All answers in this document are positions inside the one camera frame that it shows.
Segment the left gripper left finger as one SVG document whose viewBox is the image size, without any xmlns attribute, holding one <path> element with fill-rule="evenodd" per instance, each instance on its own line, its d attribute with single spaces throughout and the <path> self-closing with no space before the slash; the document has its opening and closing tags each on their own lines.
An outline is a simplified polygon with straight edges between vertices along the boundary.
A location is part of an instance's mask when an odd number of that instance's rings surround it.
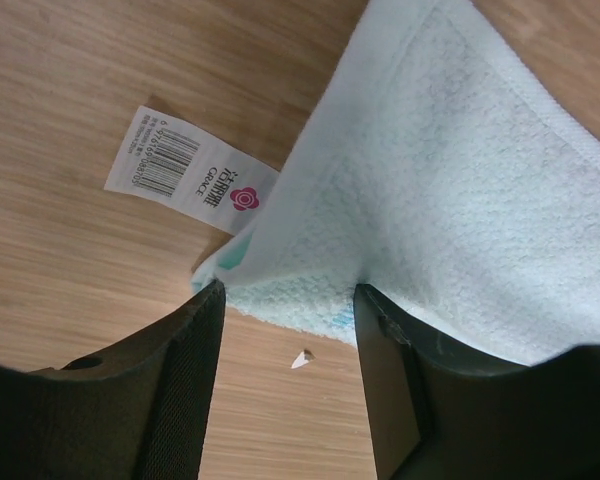
<svg viewBox="0 0 600 480">
<path fill-rule="evenodd" d="M 0 365 L 0 479 L 194 479 L 226 295 L 174 312 L 60 368 Z"/>
</svg>

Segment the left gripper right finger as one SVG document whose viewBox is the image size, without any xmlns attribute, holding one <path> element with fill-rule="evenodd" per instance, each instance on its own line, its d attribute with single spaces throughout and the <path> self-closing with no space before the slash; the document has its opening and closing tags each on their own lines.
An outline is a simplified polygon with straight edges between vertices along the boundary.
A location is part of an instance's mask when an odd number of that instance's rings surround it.
<svg viewBox="0 0 600 480">
<path fill-rule="evenodd" d="M 600 346 L 523 366 L 370 285 L 354 323 L 378 478 L 600 479 Z"/>
</svg>

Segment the light mint green towel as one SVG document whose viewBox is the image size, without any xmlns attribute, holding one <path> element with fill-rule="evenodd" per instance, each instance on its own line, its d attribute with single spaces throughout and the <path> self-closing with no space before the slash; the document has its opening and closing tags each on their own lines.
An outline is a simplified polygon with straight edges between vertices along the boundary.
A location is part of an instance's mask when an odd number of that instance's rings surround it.
<svg viewBox="0 0 600 480">
<path fill-rule="evenodd" d="M 600 142 L 468 1 L 372 1 L 262 210 L 195 271 L 353 343 L 369 284 L 534 364 L 600 344 Z"/>
</svg>

